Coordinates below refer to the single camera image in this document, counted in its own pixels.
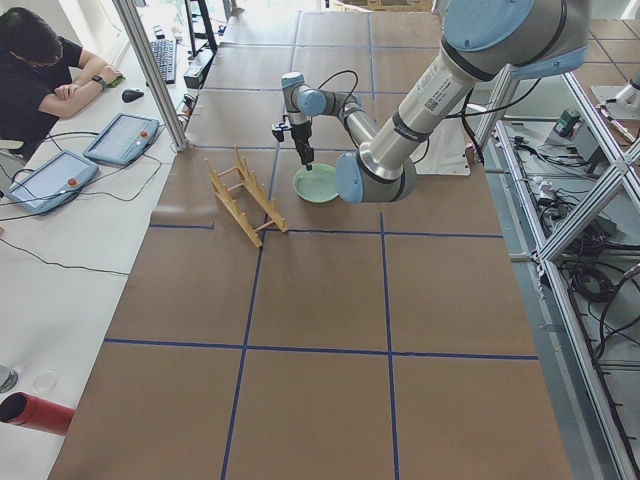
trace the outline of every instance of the white desk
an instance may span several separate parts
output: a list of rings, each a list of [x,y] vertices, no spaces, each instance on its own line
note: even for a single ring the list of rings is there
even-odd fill
[[[186,69],[186,56],[181,56],[179,62],[185,65],[178,65],[178,71]],[[75,118],[58,122],[52,133],[99,132],[121,111],[161,120],[133,49],[128,49],[120,68],[126,76],[124,82],[103,93]],[[120,95],[126,88],[140,88],[145,95],[125,104]],[[174,105],[179,105],[186,92],[182,78],[169,86],[169,91]],[[81,154],[92,138],[65,136],[55,140],[61,148]],[[37,167],[57,152],[53,142],[47,141],[28,166]],[[5,229],[2,238],[48,261],[128,273],[175,156],[168,133],[164,132],[147,153],[157,161],[142,157],[127,169],[83,190],[133,197],[161,162],[154,178],[135,200],[81,195],[48,215],[0,221]],[[112,167],[100,166],[96,178],[112,171]],[[26,213],[17,206],[0,206],[0,218]],[[18,385],[9,393],[23,391],[75,407],[126,276],[45,265],[2,243],[0,265],[0,363],[15,368],[20,375]],[[48,371],[55,372],[52,375],[57,375],[57,383],[50,391],[39,392],[34,381]],[[0,395],[0,401],[9,393]],[[11,480],[47,478],[62,441],[63,437],[56,435],[0,424],[0,476]]]

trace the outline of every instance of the red cup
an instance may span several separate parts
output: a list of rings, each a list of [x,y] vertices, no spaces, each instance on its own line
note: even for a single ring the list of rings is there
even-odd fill
[[[27,393],[14,393],[0,404],[0,421],[64,436],[75,410]]]

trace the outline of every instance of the green bowl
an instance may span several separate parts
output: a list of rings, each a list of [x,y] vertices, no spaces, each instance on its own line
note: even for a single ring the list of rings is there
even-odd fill
[[[322,163],[312,164],[311,170],[302,167],[293,177],[293,189],[307,202],[329,202],[338,196],[336,169]]]

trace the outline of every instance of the man's hair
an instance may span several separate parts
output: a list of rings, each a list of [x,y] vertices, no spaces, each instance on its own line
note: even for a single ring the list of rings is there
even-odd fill
[[[0,16],[0,45],[35,63],[55,63],[62,56],[56,32],[40,15],[22,7],[10,8]]]

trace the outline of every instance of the keyboard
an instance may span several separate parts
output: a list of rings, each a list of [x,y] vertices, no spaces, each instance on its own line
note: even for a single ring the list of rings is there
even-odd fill
[[[165,83],[176,82],[176,48],[175,40],[163,38],[160,40],[151,40],[151,51],[156,58],[156,63],[160,68],[160,73]]]

